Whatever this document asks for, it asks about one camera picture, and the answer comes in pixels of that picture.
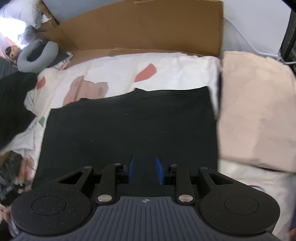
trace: ribbed gray handle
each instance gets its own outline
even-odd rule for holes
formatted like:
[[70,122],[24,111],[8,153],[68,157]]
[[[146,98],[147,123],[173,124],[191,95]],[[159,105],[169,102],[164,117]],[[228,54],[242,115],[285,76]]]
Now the ribbed gray handle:
[[170,197],[121,197],[100,206],[88,223],[58,237],[22,233],[14,241],[279,241],[271,234],[241,238],[221,234],[207,226],[190,206]]

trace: metal screw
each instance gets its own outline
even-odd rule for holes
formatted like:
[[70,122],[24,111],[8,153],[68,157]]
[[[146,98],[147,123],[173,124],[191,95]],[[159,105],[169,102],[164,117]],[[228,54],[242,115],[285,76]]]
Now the metal screw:
[[191,202],[193,200],[193,197],[187,194],[183,194],[181,196],[179,196],[179,200],[181,202]]
[[110,196],[108,194],[103,194],[103,195],[98,196],[98,200],[100,202],[109,202],[112,200],[112,196]]

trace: black fabric mat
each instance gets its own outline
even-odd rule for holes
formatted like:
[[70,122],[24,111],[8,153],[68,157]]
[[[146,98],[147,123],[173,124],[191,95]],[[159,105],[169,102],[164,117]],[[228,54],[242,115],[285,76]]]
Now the black fabric mat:
[[33,188],[83,166],[97,172],[110,163],[129,164],[131,155],[141,171],[135,178],[152,182],[154,156],[161,155],[162,164],[217,169],[216,122],[208,88],[136,89],[51,110]]
[[0,80],[0,150],[27,129],[35,115],[26,109],[27,92],[37,84],[34,73],[15,72]]

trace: gray neck pillow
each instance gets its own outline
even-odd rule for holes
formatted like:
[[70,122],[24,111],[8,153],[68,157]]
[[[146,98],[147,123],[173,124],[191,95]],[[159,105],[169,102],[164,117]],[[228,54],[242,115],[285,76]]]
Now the gray neck pillow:
[[50,64],[56,59],[59,53],[59,46],[55,42],[48,42],[41,55],[35,61],[28,61],[28,57],[32,51],[38,48],[42,44],[42,40],[37,39],[24,48],[17,59],[17,68],[21,72],[33,72],[40,73],[42,70],[50,66]]

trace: beige pillow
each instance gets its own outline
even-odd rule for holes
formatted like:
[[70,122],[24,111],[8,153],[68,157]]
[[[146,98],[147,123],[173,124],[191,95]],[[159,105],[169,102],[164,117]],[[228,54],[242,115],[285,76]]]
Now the beige pillow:
[[220,157],[296,172],[296,80],[271,58],[225,52]]

